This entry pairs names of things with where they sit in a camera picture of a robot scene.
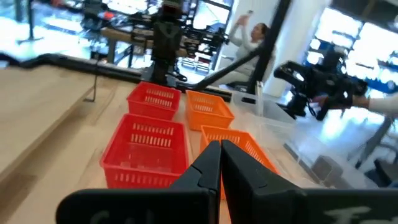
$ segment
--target orange basket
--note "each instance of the orange basket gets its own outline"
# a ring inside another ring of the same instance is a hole
[[[100,164],[110,189],[167,188],[189,166],[184,125],[125,114]]]
[[[178,111],[180,98],[180,90],[140,82],[127,97],[129,113],[171,120]]]
[[[200,126],[209,125],[220,128],[228,128],[235,119],[228,105],[219,96],[186,91],[188,125],[191,130],[200,131]]]
[[[219,140],[220,142],[221,140],[230,140],[250,156],[255,158],[255,160],[259,161],[263,166],[279,175],[279,171],[277,170],[276,166],[271,162],[271,160],[267,157],[267,155],[249,133],[232,129],[202,126],[200,152],[203,152],[207,145],[214,140]],[[223,183],[221,183],[221,199],[225,200]]]

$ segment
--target workbench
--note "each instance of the workbench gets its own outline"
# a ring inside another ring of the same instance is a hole
[[[61,68],[42,67],[42,73],[65,76],[86,76]],[[37,75],[23,71],[26,75]],[[136,84],[98,79],[95,103],[80,103],[29,156],[0,184],[0,223],[54,223],[58,203],[79,189],[106,188],[99,161],[119,123],[127,113],[126,97]],[[191,131],[185,119],[185,95],[174,121],[185,124],[190,163],[200,153],[200,132]],[[301,187],[314,187],[311,178],[269,132],[264,152],[269,155],[282,176]],[[220,223],[229,223],[228,208],[221,202]]]

